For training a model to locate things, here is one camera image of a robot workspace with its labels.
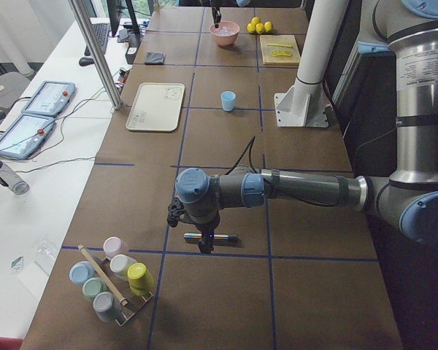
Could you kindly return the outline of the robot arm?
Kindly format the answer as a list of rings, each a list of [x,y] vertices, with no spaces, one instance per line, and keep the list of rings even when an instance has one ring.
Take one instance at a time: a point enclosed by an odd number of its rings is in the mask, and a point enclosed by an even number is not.
[[[235,1],[235,3],[239,7],[245,7],[250,3],[250,0],[237,0],[237,1]],[[222,18],[222,15],[220,12],[220,7],[222,6],[222,1],[221,0],[210,0],[210,6],[211,6],[211,10],[212,10],[212,19],[213,19],[214,27],[219,28],[221,18]]]
[[[323,176],[234,166],[210,176],[188,168],[176,179],[167,222],[195,225],[213,249],[224,208],[291,198],[368,211],[422,244],[438,245],[438,1],[364,1],[360,46],[396,55],[397,167],[387,177]]]

